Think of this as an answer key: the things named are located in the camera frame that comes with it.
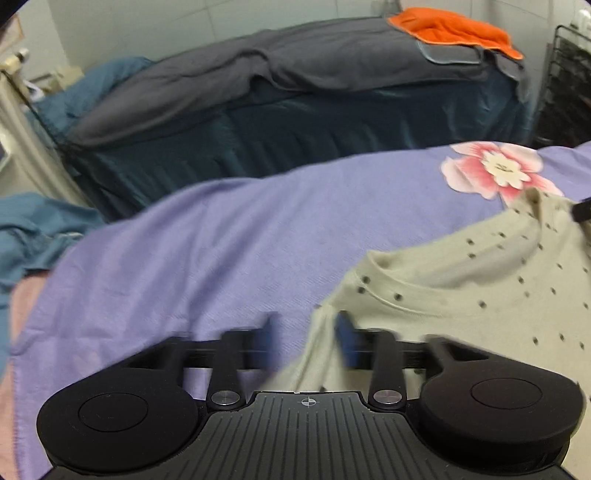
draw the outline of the pink flower print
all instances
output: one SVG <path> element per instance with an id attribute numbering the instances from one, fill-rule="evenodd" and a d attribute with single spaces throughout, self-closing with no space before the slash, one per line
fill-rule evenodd
<path id="1" fill-rule="evenodd" d="M 523 190 L 535 187 L 563 196 L 552 183 L 538 175 L 543 163 L 535 150 L 519 145 L 469 142 L 451 145 L 462 158 L 446 158 L 441 172 L 458 192 L 479 193 L 491 200 L 497 194 L 509 205 Z"/>

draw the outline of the orange towel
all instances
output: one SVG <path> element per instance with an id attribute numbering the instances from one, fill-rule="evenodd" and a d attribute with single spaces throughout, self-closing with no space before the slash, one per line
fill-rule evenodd
<path id="1" fill-rule="evenodd" d="M 407 8 L 388 18 L 395 27 L 410 33 L 425 43 L 439 45 L 480 45 L 488 50 L 500 50 L 512 59 L 523 54 L 511 47 L 509 34 L 488 23 L 435 8 Z"/>

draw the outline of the gray blanket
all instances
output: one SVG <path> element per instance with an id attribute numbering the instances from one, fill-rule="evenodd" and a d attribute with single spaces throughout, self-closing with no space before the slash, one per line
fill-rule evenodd
<path id="1" fill-rule="evenodd" d="M 429 46 L 425 55 L 423 50 L 383 18 L 264 30 L 188 51 L 134 75 L 83 117 L 69 140 L 86 147 L 117 141 L 177 115 L 239 98 L 255 77 L 301 92 L 486 79 L 481 51 Z M 521 66 L 514 69 L 518 76 Z"/>

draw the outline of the black metal rack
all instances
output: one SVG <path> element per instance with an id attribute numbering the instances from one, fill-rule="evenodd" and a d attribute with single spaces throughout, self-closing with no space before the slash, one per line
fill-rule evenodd
<path id="1" fill-rule="evenodd" d="M 591 140 L 591 38 L 556 28 L 532 146 L 577 147 Z"/>

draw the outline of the lavender blanket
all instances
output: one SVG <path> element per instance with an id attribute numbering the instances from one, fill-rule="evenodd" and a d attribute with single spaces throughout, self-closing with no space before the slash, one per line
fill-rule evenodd
<path id="1" fill-rule="evenodd" d="M 541 152 L 541 174 L 591 196 L 591 144 Z M 263 180 L 223 180 L 169 197 L 72 248 L 12 350 L 22 480 L 49 468 L 35 419 L 57 390 L 149 343 L 212 339 L 277 311 L 281 364 L 304 345 L 308 315 L 368 249 L 448 235 L 502 210 L 452 190 L 450 147 L 362 155 Z M 189 390 L 203 397 L 207 372 Z"/>

